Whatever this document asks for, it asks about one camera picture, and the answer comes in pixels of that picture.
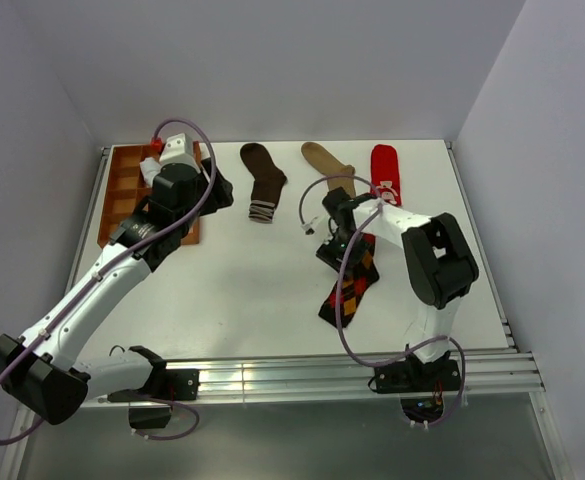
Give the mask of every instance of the cable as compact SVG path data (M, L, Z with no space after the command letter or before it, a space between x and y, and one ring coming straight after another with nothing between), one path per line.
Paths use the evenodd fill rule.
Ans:
M312 182L310 185L308 185L308 187L305 189L305 191L301 195L301 198L299 199L299 220L301 220L301 225L305 225L305 220L303 218L303 202L305 202L305 197L307 197L308 193L310 193L310 190L312 190L316 185L318 185L319 183L322 183L322 182L327 182L328 180L332 180L333 178L352 178L354 180L358 180L359 182L363 182L372 188L372 190L374 191L374 194L378 198L381 198L381 191L377 188L377 186L374 185L369 180L366 180L363 177L359 177L357 175L341 175L341 174L328 175L327 177L321 177L318 180L315 180L314 182Z
M146 395L137 395L137 396L140 399L146 400L148 402L161 403L163 405L168 405L169 407L172 408L172 410L174 410L175 408L187 410L188 412L190 412L194 415L194 424L190 428L188 428L186 431L181 432L181 433L177 433L176 435L151 435L151 434L145 433L141 430L132 429L132 432L134 434L139 435L140 437L143 437L146 440L156 440L157 442L166 442L169 440L179 440L180 438L187 437L192 432L194 432L194 430L196 430L196 427L199 425L199 422L201 421L201 416L199 415L199 412L197 412L196 409L194 409L193 407L186 405L185 403L175 402L173 400L159 400L158 398L151 398L151 397L148 397Z
M333 237L336 236L337 232L337 226L334 225L334 228L332 228L332 224L336 224L336 222L334 221L334 219L332 217L330 217L330 219L328 220L328 230L330 231L330 235L332 235Z
M54 318L50 321L50 323L48 323L48 326L45 329L42 329L41 332L39 332L39 336L36 337L32 341L32 343L30 343L30 345L28 345L25 348L25 350L23 350L21 352L21 354L19 354L14 359L14 361L12 361L12 363L10 363L5 368L5 370L3 370L3 372L1 372L1 374L0 374L0 387L1 387L1 384L3 382L5 382L5 380L7 380L7 378L14 371L14 369L17 366L19 366L20 363L28 355L30 355L34 350L36 350L38 348L38 346L41 343L43 343L43 341L46 340L50 336L50 334L54 331L54 329L57 328L59 326L59 324L68 316L68 314L70 312L72 312L74 310L74 308L77 305L79 305L83 301L84 298L86 298L88 296L88 294L92 291L92 289L97 284L99 284L99 280L97 280L97 278L103 279L116 265L118 265L125 258L132 255L135 251L140 250L142 248L145 248L146 246L148 246L152 242L160 239L161 237L171 233L172 231L181 227L185 223L189 222L192 218L194 218L194 216L199 212L199 210L201 210L201 208L203 207L203 205L207 201L208 197L212 193L212 187L214 186L214 181L216 179L216 171L217 171L216 155L214 153L214 148L212 147L212 142L210 141L208 136L205 134L205 132L199 128L198 125L196 125L194 122L187 120L185 118L169 118L167 120L164 120L163 122L161 122L161 124L159 124L157 129L154 131L154 135L152 138L155 139L158 136L158 134L160 133L161 129L163 127L165 127L166 125L168 125L169 123L182 123L182 124L187 125L190 128L192 128L201 137L201 139L203 140L203 143L205 144L205 146L208 148L208 150L210 152L210 163L211 163L210 178L209 178L208 186L205 189L205 191L203 192L203 195L201 196L199 201L194 205L194 207L192 207L192 210L190 210L188 213L186 213L182 218L180 218L179 220L174 222L172 225L165 227L163 230L156 232L154 235L151 235L150 237L141 240L139 243L137 243L137 244L131 246L130 248L128 248L127 250L121 252L119 255L117 255L112 260L110 260L108 263L106 263L103 267L101 267L101 269L97 272L97 274L95 276L90 277L90 279L76 293L76 295L74 295L74 297L72 297L68 301L68 303L65 305L65 307L63 307L59 311L59 313L57 313L54 316ZM19 440L22 440L23 438L27 437L32 432L34 432L38 427L40 427L42 423L43 423L42 419L37 419L30 428L28 428L25 432L22 432L21 434L17 435L16 437L7 438L7 439L0 439L0 446L11 445L12 443L15 443L15 442L18 442Z
M381 214L381 210L385 206L385 202L381 200L381 195L379 193L378 188L369 180L358 177L356 175L328 175L326 177L320 178L320 179L312 182L305 189L305 191L303 192L303 195L301 195L301 199L299 200L299 218L300 218L302 224L305 224L305 222L303 220L303 201L305 200L305 197L307 196L307 194L310 192L310 190L312 188L314 188L314 186L318 185L321 182L326 182L328 180L331 180L333 178L353 178L354 180L358 180L360 182L363 182L363 183L365 183L373 188L374 192L376 193L376 196L380 200L380 202L378 204L378 209L372 215L370 215L368 218L366 218L363 221L363 223L361 223L361 225L355 230L354 234L350 238L350 241L348 242L348 245L345 249L345 253L343 254L343 258L341 260L341 267L339 268L339 276L338 276L338 279L336 282L335 301L334 301L335 305L340 305L341 304L341 292L343 290L343 281L345 279L345 269L346 269L346 266L348 264L348 260L350 259L350 254L352 253L352 248L354 247L354 244L358 241L359 237L363 234L363 230L365 229L365 227L367 227L370 223L372 223L374 221L374 219L376 219L376 217L378 217ZM342 323L342 319L341 319L341 309L335 308L334 312L335 312L335 320L336 320L336 329L337 329L337 332L339 333L339 339L341 340L341 344L343 345L343 348L345 349L345 351L347 352L347 354L350 356L350 358L352 360L357 362L359 365L363 365L364 367L370 367L370 368L385 367L385 366L390 365L392 363L395 363L399 360L405 359L405 357L407 357L408 355L412 355L417 350L419 350L427 345L430 345L432 343L442 342L442 341L451 342L455 346L455 348L459 351L459 355L461 357L461 370L462 370L461 371L461 385L459 387L459 391L457 392L456 397L454 398L454 402L452 402L452 405L450 406L449 410L446 411L441 416L441 418L430 423L429 426L436 426L436 425L443 423L445 420L447 420L450 417L450 415L452 415L456 411L457 408L459 408L459 406L461 405L461 400L463 398L463 391L465 389L465 376L466 376L465 363L466 362L465 362L465 352L463 351L463 348L461 347L459 342L457 342L454 338L446 336L446 335L437 335L437 336L434 336L434 337L429 338L427 340L424 340L423 342L418 343L418 344L414 345L413 347L407 348L403 352L400 352L396 356L389 358L387 360L383 360L380 362L369 362L369 361L364 360L363 358L359 357L350 348L350 345L348 344L348 341L345 338L345 333L343 331L343 323Z
M110 353L108 354L108 357L111 357L112 354L114 353L114 350L116 350L117 348L121 349L121 353L125 353L125 348L123 348L121 345L114 345L111 349L110 349Z
M368 380L368 388L370 389L371 392L374 393L379 393L379 391L376 388L372 388L372 382L376 382L377 378L379 377L375 375L370 380Z

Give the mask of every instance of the brown tray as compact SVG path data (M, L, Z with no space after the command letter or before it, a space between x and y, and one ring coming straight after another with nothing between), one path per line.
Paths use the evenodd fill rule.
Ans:
M139 165L147 157L158 160L159 154L150 145L114 147L97 238L101 248L107 245L110 235L117 229L119 223L130 216L141 199L152 191L145 185ZM198 142L194 142L194 158L201 164L201 149ZM181 245L199 243L201 230L199 222L200 219L194 222L190 233L181 240Z

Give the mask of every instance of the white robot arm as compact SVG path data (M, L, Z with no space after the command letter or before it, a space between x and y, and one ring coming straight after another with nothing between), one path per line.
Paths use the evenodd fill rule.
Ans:
M345 246L354 232L378 211L380 201L371 194L350 199L342 189L330 192L323 205L337 230L319 248L317 256L338 271ZM404 250L410 284L420 299L418 318L408 331L406 343L414 346L435 336L449 336L462 297L479 275L455 218L448 213L436 217L419 215L386 204L363 232ZM352 266L367 248L363 240L360 243L348 259ZM435 342L420 348L415 355L427 364L448 351L446 342Z
M52 425L67 420L86 399L112 392L135 390L161 398L166 362L144 347L130 347L122 354L88 362L77 362L77 357L112 309L187 235L194 218L101 273L104 265L128 248L177 225L202 199L204 190L209 188L208 177L188 154L187 146L185 135L168 139L151 195L121 222L98 260L61 302L19 338L0 336L0 375L36 345L1 385ZM202 166L209 176L211 163L204 160ZM232 185L218 170L210 192L199 215L214 213L233 202ZM85 288L95 280L94 288ZM54 319L68 307L67 315L54 327Z

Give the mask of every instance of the white platform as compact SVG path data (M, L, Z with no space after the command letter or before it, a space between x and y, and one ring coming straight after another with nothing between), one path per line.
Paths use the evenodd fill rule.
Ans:
M452 335L467 349L507 348L502 320L479 255L463 198L443 141L322 142L357 174L369 177L370 152L377 143L399 153L404 207L456 216L480 268L480 278L459 310ZM81 358L107 354L114 344L142 344L165 358L229 358L341 354L336 330L317 315L336 273L314 253L317 236L305 236L297 204L319 174L301 156L302 142L265 142L288 177L274 223L248 220L252 176L239 157L243 143L215 145L219 167L234 185L234 205L202 220L201 243L172 254L110 314L85 346ZM99 255L96 239L109 161L91 219L78 274ZM357 185L357 191L367 191ZM308 196L305 212L323 213L327 185ZM377 242L381 280L373 285L346 329L357 352L390 352L416 312L403 252Z

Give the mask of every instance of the white wall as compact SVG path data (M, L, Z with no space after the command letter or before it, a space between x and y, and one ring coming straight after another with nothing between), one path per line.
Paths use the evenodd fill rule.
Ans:
M101 143L455 138L523 0L18 0Z
M91 138L0 0L0 334L18 336L61 297L95 173ZM0 437L13 418L0 393Z
M585 479L585 2L526 2L456 150L515 338Z

